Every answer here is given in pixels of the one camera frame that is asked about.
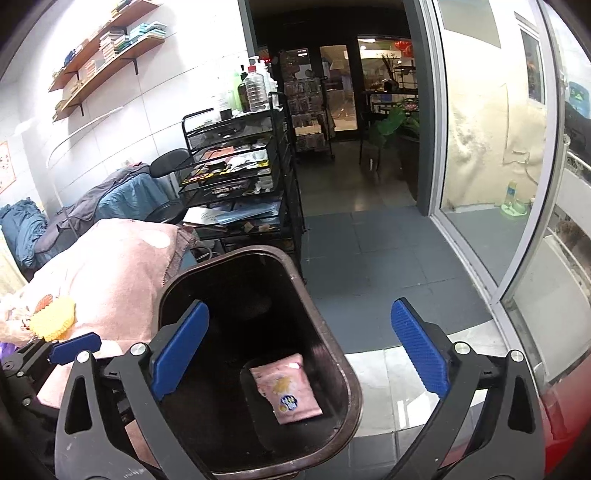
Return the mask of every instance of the yellow sponge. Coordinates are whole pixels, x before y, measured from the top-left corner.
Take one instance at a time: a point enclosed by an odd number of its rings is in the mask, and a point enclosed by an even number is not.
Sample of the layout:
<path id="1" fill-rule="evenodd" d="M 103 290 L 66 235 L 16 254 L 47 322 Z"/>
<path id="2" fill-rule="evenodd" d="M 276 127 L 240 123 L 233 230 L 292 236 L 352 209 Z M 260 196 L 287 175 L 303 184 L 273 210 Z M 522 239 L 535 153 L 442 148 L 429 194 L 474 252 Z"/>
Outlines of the yellow sponge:
<path id="1" fill-rule="evenodd" d="M 47 342 L 59 339 L 74 323 L 74 300 L 58 297 L 29 321 L 30 330 Z"/>

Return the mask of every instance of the wooden wall shelf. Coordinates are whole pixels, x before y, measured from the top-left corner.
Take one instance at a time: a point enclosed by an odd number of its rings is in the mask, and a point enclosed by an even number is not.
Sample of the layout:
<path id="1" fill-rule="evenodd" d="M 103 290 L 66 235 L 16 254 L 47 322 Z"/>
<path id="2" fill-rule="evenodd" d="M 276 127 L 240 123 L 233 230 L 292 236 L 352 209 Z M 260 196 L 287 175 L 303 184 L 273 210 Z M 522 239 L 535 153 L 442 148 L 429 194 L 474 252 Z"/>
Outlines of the wooden wall shelf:
<path id="1" fill-rule="evenodd" d="M 152 48 L 162 45 L 162 43 L 164 43 L 163 38 L 144 37 L 142 40 L 137 41 L 119 53 L 109 63 L 105 63 L 96 73 L 96 75 L 88 80 L 88 82 L 86 82 L 84 86 L 80 88 L 80 90 L 70 97 L 63 108 L 57 113 L 57 116 L 54 118 L 54 122 L 69 117 L 77 107 L 82 105 L 82 102 L 86 100 L 91 93 L 93 93 L 115 73 L 120 71 L 120 69 L 125 67 L 128 63 L 135 62 L 138 57 L 141 57 L 144 53 L 152 50 Z"/>
<path id="2" fill-rule="evenodd" d="M 78 54 L 65 66 L 61 73 L 53 80 L 49 91 L 64 88 L 70 79 L 78 74 L 78 71 L 100 50 L 100 38 L 111 28 L 127 28 L 133 22 L 159 7 L 150 0 L 135 0 L 119 12 L 115 18 L 107 23 L 100 31 L 89 40 L 89 42 L 78 52 Z"/>

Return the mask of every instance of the paper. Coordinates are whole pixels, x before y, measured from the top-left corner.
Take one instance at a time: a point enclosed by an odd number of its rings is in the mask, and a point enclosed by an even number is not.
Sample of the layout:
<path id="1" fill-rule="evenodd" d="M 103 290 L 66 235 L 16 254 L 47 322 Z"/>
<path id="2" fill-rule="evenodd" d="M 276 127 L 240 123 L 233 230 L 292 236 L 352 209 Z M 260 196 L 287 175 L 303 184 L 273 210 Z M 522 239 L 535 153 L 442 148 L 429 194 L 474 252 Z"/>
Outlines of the paper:
<path id="1" fill-rule="evenodd" d="M 183 222 L 192 223 L 194 225 L 215 225 L 216 223 L 219 223 L 216 220 L 216 215 L 219 215 L 222 212 L 222 210 L 211 208 L 191 207 L 187 211 Z"/>
<path id="2" fill-rule="evenodd" d="M 16 179 L 12 169 L 10 152 L 8 151 L 8 142 L 0 143 L 0 193 L 6 190 Z"/>

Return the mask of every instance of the metal pole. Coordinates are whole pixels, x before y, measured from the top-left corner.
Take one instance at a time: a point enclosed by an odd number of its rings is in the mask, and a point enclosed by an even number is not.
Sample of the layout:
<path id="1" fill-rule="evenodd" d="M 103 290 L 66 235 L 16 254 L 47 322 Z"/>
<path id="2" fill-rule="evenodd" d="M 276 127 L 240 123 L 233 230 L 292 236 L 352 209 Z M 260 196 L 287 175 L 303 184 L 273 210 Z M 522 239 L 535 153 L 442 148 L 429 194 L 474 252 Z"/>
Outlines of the metal pole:
<path id="1" fill-rule="evenodd" d="M 74 135 L 79 134 L 80 132 L 82 132 L 84 129 L 86 129 L 87 127 L 97 124 L 98 122 L 104 120 L 105 118 L 107 118 L 110 115 L 113 115 L 113 113 L 118 112 L 120 110 L 123 110 L 122 106 L 119 106 L 117 108 L 115 108 L 114 110 L 111 110 L 110 112 L 105 113 L 104 115 L 98 116 L 97 118 L 95 118 L 94 120 L 88 122 L 86 125 L 83 125 L 82 127 L 80 127 L 78 130 L 76 130 L 75 132 L 72 132 L 70 135 L 68 135 L 64 140 L 62 140 L 60 143 L 57 144 L 57 146 L 51 151 L 51 153 L 49 154 L 49 156 L 47 157 L 47 161 L 45 162 L 45 167 L 47 169 L 48 172 L 48 177 L 49 177 L 49 181 L 51 182 L 51 186 L 53 187 L 53 193 L 56 194 L 56 198 L 57 201 L 60 203 L 61 209 L 63 210 L 65 216 L 66 216 L 66 221 L 68 222 L 68 225 L 70 226 L 70 228 L 72 229 L 72 232 L 74 233 L 76 239 L 80 238 L 78 236 L 78 234 L 76 233 L 76 230 L 74 229 L 74 225 L 72 225 L 72 220 L 70 219 L 70 216 L 68 215 L 67 209 L 64 206 L 63 202 L 61 201 L 61 197 L 60 197 L 60 193 L 57 191 L 57 187 L 56 187 L 56 183 L 53 181 L 52 175 L 49 173 L 49 163 L 51 161 L 51 156 L 56 152 L 56 150 L 58 148 L 60 148 L 64 143 L 66 143 L 69 139 L 71 139 Z"/>

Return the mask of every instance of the glass door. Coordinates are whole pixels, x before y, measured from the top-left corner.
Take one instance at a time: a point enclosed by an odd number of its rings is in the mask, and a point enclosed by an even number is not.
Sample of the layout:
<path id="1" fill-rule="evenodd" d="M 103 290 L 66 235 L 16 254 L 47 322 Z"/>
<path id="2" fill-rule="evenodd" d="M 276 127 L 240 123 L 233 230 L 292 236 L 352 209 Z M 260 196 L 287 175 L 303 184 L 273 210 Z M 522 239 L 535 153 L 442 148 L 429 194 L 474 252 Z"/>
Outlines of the glass door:
<path id="1" fill-rule="evenodd" d="M 535 0 L 433 5 L 447 86 L 433 213 L 494 304 L 524 259 L 552 177 L 550 40 Z"/>
<path id="2" fill-rule="evenodd" d="M 323 76 L 326 77 L 326 95 L 335 131 L 357 130 L 357 111 L 347 46 L 320 47 L 320 58 Z"/>

